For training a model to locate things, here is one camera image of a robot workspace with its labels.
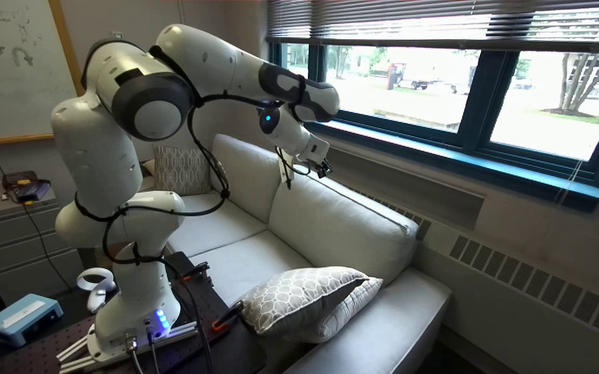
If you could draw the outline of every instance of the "couch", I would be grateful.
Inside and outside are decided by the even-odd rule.
[[[264,373],[413,373],[436,339],[448,299],[447,288],[411,269],[417,227],[331,180],[295,177],[287,187],[276,154],[240,139],[216,135],[212,154],[231,197],[208,216],[185,219],[169,249],[194,265],[208,262],[224,303],[294,269],[350,267],[382,279],[377,297],[327,344],[259,337]],[[186,211],[203,211],[219,194],[182,199]]]

